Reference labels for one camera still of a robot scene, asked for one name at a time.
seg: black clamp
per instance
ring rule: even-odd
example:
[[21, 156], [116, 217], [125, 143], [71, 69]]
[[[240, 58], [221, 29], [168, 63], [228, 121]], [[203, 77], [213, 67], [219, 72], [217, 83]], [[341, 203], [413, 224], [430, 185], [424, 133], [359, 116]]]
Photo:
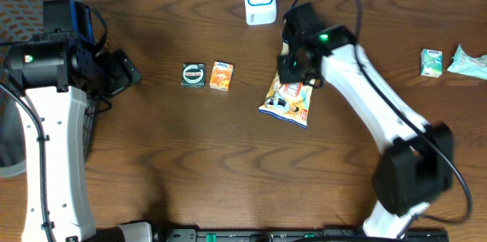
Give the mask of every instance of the black clamp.
[[51, 140], [51, 138], [49, 137], [49, 135], [46, 135], [45, 138], [38, 137], [36, 139], [37, 142], [48, 142], [49, 140]]
[[40, 225], [40, 228], [41, 228], [42, 230], [44, 230], [44, 229], [45, 229], [45, 228], [47, 228], [48, 226], [50, 226], [50, 228], [51, 228], [51, 229], [53, 229], [53, 228], [54, 228], [54, 222], [53, 222], [53, 221], [51, 221], [51, 222], [49, 222], [49, 223], [44, 222], [44, 223], [42, 223], [42, 224]]
[[[452, 161], [454, 140], [445, 124], [426, 126], [425, 135]], [[452, 171], [440, 156], [418, 136], [408, 141], [397, 138], [388, 148], [373, 177], [382, 206], [402, 216], [422, 202], [432, 202], [452, 184]]]

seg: green snack box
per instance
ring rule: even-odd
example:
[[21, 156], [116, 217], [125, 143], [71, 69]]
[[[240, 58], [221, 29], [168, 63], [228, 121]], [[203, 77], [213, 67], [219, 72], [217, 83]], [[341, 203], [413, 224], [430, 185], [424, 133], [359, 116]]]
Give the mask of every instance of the green snack box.
[[184, 88], [205, 87], [206, 70], [204, 64], [183, 64], [181, 85]]
[[423, 49], [421, 51], [421, 75], [439, 78], [443, 69], [442, 59], [443, 54], [440, 51]]

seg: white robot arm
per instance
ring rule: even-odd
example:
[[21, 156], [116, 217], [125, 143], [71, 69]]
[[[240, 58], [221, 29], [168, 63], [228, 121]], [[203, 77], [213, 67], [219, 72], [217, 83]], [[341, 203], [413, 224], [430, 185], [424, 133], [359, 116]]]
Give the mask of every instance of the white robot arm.
[[[397, 96], [374, 69], [361, 46], [358, 47], [358, 56], [374, 83], [418, 129], [424, 132], [428, 122]], [[400, 137], [407, 140], [416, 136], [416, 133], [398, 118], [365, 79], [355, 61], [352, 44], [334, 49], [331, 56], [324, 56], [322, 74], [325, 80], [352, 105], [374, 137], [381, 154], [393, 144], [394, 139]], [[372, 215], [363, 225], [364, 232], [372, 237], [396, 238], [404, 231], [413, 216], [422, 213], [428, 207], [427, 202], [422, 202], [399, 217], [389, 213], [377, 201]]]
[[[80, 2], [44, 2], [44, 33], [14, 43], [5, 60], [10, 84], [21, 97], [4, 84], [2, 89], [18, 102], [26, 146], [22, 241], [81, 242], [97, 233], [84, 175], [87, 96], [110, 108], [109, 98], [142, 77], [122, 50], [100, 52], [107, 32], [94, 42], [91, 12], [106, 29], [97, 11]], [[119, 241], [154, 241], [147, 222], [121, 225], [114, 234]]]

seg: orange snack box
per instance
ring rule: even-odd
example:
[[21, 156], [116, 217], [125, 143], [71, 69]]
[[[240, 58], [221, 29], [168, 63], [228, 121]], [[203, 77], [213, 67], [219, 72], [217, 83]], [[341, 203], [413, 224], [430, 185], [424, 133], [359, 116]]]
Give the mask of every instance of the orange snack box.
[[215, 62], [213, 64], [212, 76], [210, 77], [210, 88], [228, 91], [233, 72], [234, 66], [232, 64]]

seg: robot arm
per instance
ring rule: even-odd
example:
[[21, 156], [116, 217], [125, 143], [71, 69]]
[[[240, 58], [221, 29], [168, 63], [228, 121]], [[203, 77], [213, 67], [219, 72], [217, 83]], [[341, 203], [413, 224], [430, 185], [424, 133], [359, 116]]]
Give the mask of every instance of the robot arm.
[[[374, 69], [361, 46], [358, 47], [358, 56], [374, 83], [418, 129], [424, 132], [424, 126], [428, 125], [426, 119], [418, 115], [397, 96]], [[395, 138], [410, 139], [416, 136], [414, 131], [397, 117], [364, 78], [355, 61], [352, 44], [341, 46], [334, 49], [330, 56], [324, 56], [321, 69], [325, 80], [343, 95], [365, 123], [381, 154]]]
[[[363, 225], [364, 232], [373, 237], [401, 237], [412, 218], [451, 187], [450, 168], [422, 141], [422, 137], [433, 140], [451, 161], [450, 130], [444, 124], [430, 126], [408, 107], [375, 71], [355, 36], [342, 25], [325, 28], [310, 3], [285, 14], [282, 38], [288, 53], [278, 56], [281, 83], [316, 87], [311, 79], [319, 78], [320, 86], [329, 82], [352, 105], [383, 155], [373, 178], [378, 202]], [[411, 123], [406, 125], [385, 100]]]
[[[40, 119], [46, 136], [44, 176], [37, 130], [18, 104], [25, 137], [28, 188], [22, 241], [46, 241], [44, 228], [50, 229], [48, 232], [55, 241], [81, 242], [96, 234], [84, 175], [83, 129], [91, 126], [92, 121], [85, 116], [88, 97], [108, 100], [142, 77], [123, 51], [99, 53], [107, 33], [99, 43], [94, 43], [91, 12], [99, 16], [80, 2], [44, 2], [45, 33], [13, 45], [5, 60], [11, 85]], [[46, 192], [49, 209], [51, 224], [47, 226], [42, 191]], [[146, 222], [139, 222], [117, 229], [129, 241], [150, 242], [150, 228]]]
[[[358, 47], [358, 56], [374, 83], [418, 129], [424, 132], [424, 127], [428, 125], [428, 122], [408, 107], [382, 79], [361, 46]], [[352, 105], [352, 108], [374, 137], [381, 154], [398, 137], [402, 139], [416, 137], [416, 134], [384, 103], [384, 100], [379, 97], [358, 69], [352, 44], [334, 49], [332, 55], [324, 56], [322, 74], [325, 80], [333, 85]], [[427, 202], [422, 202], [413, 206], [405, 215], [398, 216], [388, 212], [377, 201], [371, 216], [363, 225], [364, 232], [367, 236], [372, 237], [396, 238], [408, 226], [412, 217], [421, 214], [428, 207]]]

